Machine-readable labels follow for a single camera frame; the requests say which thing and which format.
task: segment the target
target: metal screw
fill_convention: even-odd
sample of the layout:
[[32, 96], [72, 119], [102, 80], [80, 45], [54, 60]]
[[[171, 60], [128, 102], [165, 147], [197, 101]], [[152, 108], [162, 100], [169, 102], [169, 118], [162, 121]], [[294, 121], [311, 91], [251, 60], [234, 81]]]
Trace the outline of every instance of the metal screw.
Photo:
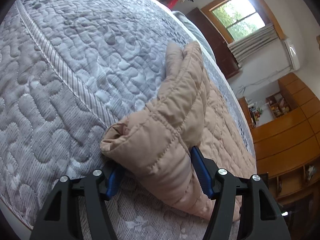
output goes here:
[[225, 169], [219, 169], [218, 172], [220, 175], [226, 175], [228, 173]]
[[93, 175], [94, 176], [100, 176], [101, 175], [101, 173], [102, 173], [102, 171], [101, 170], [95, 170], [95, 171], [93, 171]]
[[62, 176], [61, 178], [60, 178], [60, 181], [61, 182], [66, 182], [68, 180], [68, 177], [67, 176]]
[[259, 175], [253, 175], [252, 179], [255, 180], [255, 181], [259, 181], [261, 178], [260, 178]]

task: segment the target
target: quilted bedspread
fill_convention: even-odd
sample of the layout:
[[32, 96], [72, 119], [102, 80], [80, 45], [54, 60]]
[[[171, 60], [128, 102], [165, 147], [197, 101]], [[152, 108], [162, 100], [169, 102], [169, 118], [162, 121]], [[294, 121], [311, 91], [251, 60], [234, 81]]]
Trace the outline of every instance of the quilted bedspread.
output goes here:
[[[151, 0], [17, 0], [0, 26], [0, 198], [29, 228], [63, 175], [103, 166], [99, 142], [165, 78], [168, 41], [194, 37]], [[204, 50], [248, 151], [252, 139]], [[166, 206], [128, 174], [107, 203], [119, 239], [202, 239], [207, 222]], [[90, 239], [80, 199], [84, 239]]]

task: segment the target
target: wooden door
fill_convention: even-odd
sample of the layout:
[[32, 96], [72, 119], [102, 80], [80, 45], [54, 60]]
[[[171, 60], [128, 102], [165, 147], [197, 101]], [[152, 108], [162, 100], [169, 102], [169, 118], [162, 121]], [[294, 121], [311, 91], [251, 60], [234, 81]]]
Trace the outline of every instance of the wooden door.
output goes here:
[[225, 75], [226, 79], [237, 74], [239, 72], [238, 62], [229, 50], [227, 42], [212, 25], [212, 23], [198, 8], [193, 9], [186, 16], [199, 28], [204, 37], [207, 39], [211, 49], [214, 52], [217, 65], [221, 72]]

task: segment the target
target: blue gripper pad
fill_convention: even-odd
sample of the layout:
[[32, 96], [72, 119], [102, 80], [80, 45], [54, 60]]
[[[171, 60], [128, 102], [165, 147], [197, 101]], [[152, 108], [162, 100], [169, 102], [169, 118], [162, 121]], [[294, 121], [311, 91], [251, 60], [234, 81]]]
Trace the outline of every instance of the blue gripper pad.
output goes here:
[[197, 147], [191, 149], [191, 163], [196, 171], [203, 193], [206, 194], [209, 199], [212, 199], [214, 195], [212, 179], [200, 156], [201, 152], [198, 151], [200, 150]]
[[108, 179], [108, 187], [106, 196], [111, 199], [114, 195], [117, 194], [118, 189], [120, 187], [120, 183], [124, 176], [125, 168], [121, 165], [117, 164], [116, 167], [113, 169], [110, 177]]

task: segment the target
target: quilted fabric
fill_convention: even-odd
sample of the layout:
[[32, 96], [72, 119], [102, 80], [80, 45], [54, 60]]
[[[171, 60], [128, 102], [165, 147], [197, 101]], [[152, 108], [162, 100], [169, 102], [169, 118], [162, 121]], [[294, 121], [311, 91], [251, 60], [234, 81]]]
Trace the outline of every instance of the quilted fabric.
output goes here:
[[[156, 96], [167, 42], [191, 39], [150, 0], [16, 1], [0, 26], [0, 197], [24, 224], [32, 228], [60, 176], [103, 165], [106, 128]], [[229, 86], [210, 59], [204, 65], [254, 153]], [[107, 207], [119, 239], [200, 239], [206, 228], [130, 177]]]
[[243, 178], [255, 172], [255, 159], [209, 81], [198, 42], [183, 50], [169, 43], [166, 72], [157, 97], [109, 127], [100, 147], [164, 203], [210, 220], [215, 201], [202, 192], [189, 149], [198, 145], [206, 158]]

